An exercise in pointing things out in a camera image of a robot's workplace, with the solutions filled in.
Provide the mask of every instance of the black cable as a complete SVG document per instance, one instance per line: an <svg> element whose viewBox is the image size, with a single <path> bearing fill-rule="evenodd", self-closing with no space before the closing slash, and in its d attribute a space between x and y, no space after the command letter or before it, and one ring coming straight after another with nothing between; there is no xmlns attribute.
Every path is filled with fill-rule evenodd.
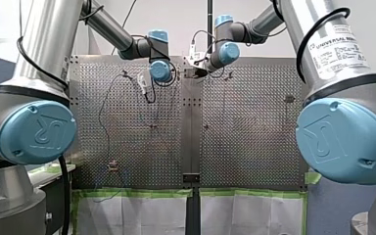
<svg viewBox="0 0 376 235"><path fill-rule="evenodd" d="M279 8L277 6L277 0L273 0L273 8L274 12L276 13L277 17L282 21L285 22L285 19L283 18L283 15L280 13Z"/></svg>
<svg viewBox="0 0 376 235"><path fill-rule="evenodd" d="M301 45L299 46L299 50L298 50L297 57L296 57L296 67L298 70L298 75L304 83L306 83L306 81L305 81L304 73L302 72L302 59L304 57L304 52L305 52L308 42L322 26L324 26L332 17L340 13L346 13L344 17L347 18L350 15L351 10L349 8L338 8L328 13L327 15L319 19L313 25L310 31L305 35L304 39L302 39L302 42L301 42Z"/></svg>
<svg viewBox="0 0 376 235"><path fill-rule="evenodd" d="M230 42L234 42L233 39L229 39L229 38L221 38L221 39L215 40L215 41L209 46L209 48L207 48L207 51L210 50L210 48L213 46L213 44L216 44L216 43L221 42L221 41L230 41ZM206 55L204 56L203 59L200 59L200 60L198 60L198 61L195 61L194 64L195 64L195 63L200 63L200 62L205 61L205 60L207 60L207 59L208 59L208 57L207 57L207 53L206 53Z"/></svg>
<svg viewBox="0 0 376 235"><path fill-rule="evenodd" d="M151 77L152 92L154 93L154 100L149 100L148 93L145 93L145 99L148 104L154 104L157 101L157 92L155 91L154 79Z"/></svg>
<svg viewBox="0 0 376 235"><path fill-rule="evenodd" d="M66 159L64 156L59 157L60 168L63 178L64 186L64 221L63 221L63 230L62 235L69 234L70 227L70 181L69 181L69 172L67 170Z"/></svg>
<svg viewBox="0 0 376 235"><path fill-rule="evenodd" d="M32 65L36 70L44 73L45 75L47 75L48 77L50 77L51 79L57 81L58 83L62 84L64 86L64 90L66 90L69 85L63 81L62 79L56 77L55 75L51 74L50 72L44 70L43 68L41 68L38 64L36 64L25 52L25 49L23 47L23 39L24 37L20 37L18 40L17 40L17 46L18 46L18 50L20 51L20 54L23 56L23 58L30 64Z"/></svg>
<svg viewBox="0 0 376 235"><path fill-rule="evenodd" d="M132 5L130 6L130 9L129 9L129 11L127 12L127 16L126 16L126 18L124 19L124 22L123 22L123 25L121 26L121 27L123 27L124 28L124 26L126 25L126 23L127 23L127 20L129 19L129 17L130 17L130 14L132 13L132 11L133 11L133 7L135 6L135 4L136 4L136 1L137 0L134 0L133 1L133 3L132 3ZM114 47L113 48L113 51L112 51L112 55L113 55L113 53L115 52L115 50L116 50L116 47Z"/></svg>
<svg viewBox="0 0 376 235"><path fill-rule="evenodd" d="M176 71L176 66L173 64L173 63L171 63L171 62L169 62L171 65L172 65L172 67L173 67L173 71L174 71L174 75L171 75L171 78L170 78L170 82L168 82L168 83L165 83L165 84L161 84L160 82L157 82L157 81L155 81L155 84L157 84L158 86L160 86L160 87L169 87L169 86L171 86L174 82L175 82L175 80L176 80L176 78L178 77L178 73L177 73L177 71Z"/></svg>
<svg viewBox="0 0 376 235"><path fill-rule="evenodd" d="M96 10L94 10L92 13L89 13L87 16L85 16L85 17L81 17L81 18L79 18L78 20L80 21L80 22L82 22L82 21L84 21L84 24L88 24L88 20L90 19L90 18L92 18L94 15L96 15L96 13L98 13L100 10L102 10L103 8L104 8L105 6L104 5L101 5L100 7L98 7Z"/></svg>
<svg viewBox="0 0 376 235"><path fill-rule="evenodd" d="M212 75L212 72L209 72L209 76L212 77L212 78L222 78L222 76L224 75L224 73L225 73L225 67L222 68L222 72L221 72L220 75L214 76L214 75Z"/></svg>
<svg viewBox="0 0 376 235"><path fill-rule="evenodd" d="M132 37L144 38L148 42L149 47L152 50L156 51L157 53L161 54L161 56L163 56L162 58L155 58L155 60L160 60L160 59L168 60L170 65L173 67L174 73L171 75L172 78L170 79L171 80L170 83L160 84L159 82L156 82L155 80L153 80L153 83L157 84L160 87L169 87L170 85L172 85L173 82L175 82L176 78L178 77L178 74L177 74L176 66L173 64L173 62L170 61L170 57L168 55L164 54L163 52L161 52L160 50L158 50L157 48L155 48L154 43L152 42L151 38L149 38L148 36L132 35Z"/></svg>
<svg viewBox="0 0 376 235"><path fill-rule="evenodd" d="M121 77L121 76L125 76L126 74L127 74L127 72L123 71L123 74L119 74L119 75L115 76L115 77L112 79L111 84L109 85L109 88L108 88L108 90L107 90L107 92L106 92L105 99L103 100L103 102L102 102L102 106L100 107L100 110L99 110L98 120L99 120L99 124L100 124L100 126L102 126L103 130L104 130L105 133L106 133L106 140L107 140L107 145L108 145L108 149L107 149L107 153L108 153L107 156L108 156L108 158L110 157L110 151L111 151L111 150L110 150L110 146L111 146L111 138L110 138L110 134L109 134L109 131L108 131L106 125L104 125L104 124L102 123L102 112L103 112L103 110L105 109L106 101L109 99L109 94L110 94L111 91L112 91L112 88L113 88L113 85L115 84L115 81L116 81L119 77Z"/></svg>
<svg viewBox="0 0 376 235"><path fill-rule="evenodd" d="M196 31L196 32L194 33L194 36L192 37L192 41L193 41L193 42L195 42L195 38L197 37L198 33L200 33L200 32L206 33L208 36L212 37L212 39L215 40L215 36L212 35L211 33L207 32L207 31L205 31L205 30L198 30L198 31Z"/></svg>

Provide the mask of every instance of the silver robot arm segment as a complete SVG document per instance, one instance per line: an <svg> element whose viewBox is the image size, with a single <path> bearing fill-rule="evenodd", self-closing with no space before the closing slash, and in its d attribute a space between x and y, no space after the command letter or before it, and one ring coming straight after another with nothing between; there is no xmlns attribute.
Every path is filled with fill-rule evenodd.
<svg viewBox="0 0 376 235"><path fill-rule="evenodd" d="M262 44L269 33L282 23L273 7L267 8L249 23L234 23L231 16L219 16L215 20L215 51L205 62L205 69L213 72L232 64L240 56L236 42Z"/></svg>
<svg viewBox="0 0 376 235"><path fill-rule="evenodd" d="M202 68L233 63L240 55L235 42L263 43L283 19L309 89L296 129L304 159L331 180L376 184L376 72L347 23L350 12L330 0L277 0L250 23L221 16L216 50Z"/></svg>
<svg viewBox="0 0 376 235"><path fill-rule="evenodd" d="M81 16L89 16L99 8L100 4L96 1L86 0ZM92 15L87 23L117 48L122 59L149 58L152 79L158 82L171 80L166 31L151 30L148 36L132 36L104 9Z"/></svg>

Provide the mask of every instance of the robot end effector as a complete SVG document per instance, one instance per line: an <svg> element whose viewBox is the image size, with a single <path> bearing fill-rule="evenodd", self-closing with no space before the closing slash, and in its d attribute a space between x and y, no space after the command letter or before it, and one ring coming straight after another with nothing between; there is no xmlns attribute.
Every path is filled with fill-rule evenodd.
<svg viewBox="0 0 376 235"><path fill-rule="evenodd" d="M234 23L229 15L219 16L215 20L215 51L205 62L205 70L213 72L234 63L240 57L236 43L262 44L269 33L282 23L273 7L268 7L249 23Z"/></svg>
<svg viewBox="0 0 376 235"><path fill-rule="evenodd" d="M100 9L100 4L87 0L83 4L81 16L89 16L87 23L117 48L124 60L149 58L149 74L157 82L169 82L168 38L164 30L151 30L147 36L130 35L108 12Z"/></svg>

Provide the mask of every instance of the perforated metal panel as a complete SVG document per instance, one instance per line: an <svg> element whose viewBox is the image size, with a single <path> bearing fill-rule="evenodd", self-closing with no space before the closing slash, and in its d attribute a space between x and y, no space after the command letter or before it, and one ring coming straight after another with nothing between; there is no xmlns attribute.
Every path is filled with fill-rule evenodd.
<svg viewBox="0 0 376 235"><path fill-rule="evenodd" d="M300 189L304 91L293 60L242 59L223 78L204 81L201 186Z"/></svg>
<svg viewBox="0 0 376 235"><path fill-rule="evenodd" d="M120 76L100 113L113 79L146 66L110 56L71 59L74 187L180 188L183 173L199 172L200 187L303 189L307 166L295 123L304 91L294 60L241 59L222 78L186 76L157 87L152 105L135 80ZM118 172L107 173L113 160Z"/></svg>
<svg viewBox="0 0 376 235"><path fill-rule="evenodd" d="M109 56L77 61L70 69L79 86L77 97L71 94L79 139L74 187L180 187L180 82L156 87L157 102L147 104L136 82L146 61L128 63ZM118 75L123 71L134 79ZM106 171L111 161L118 162L118 172Z"/></svg>

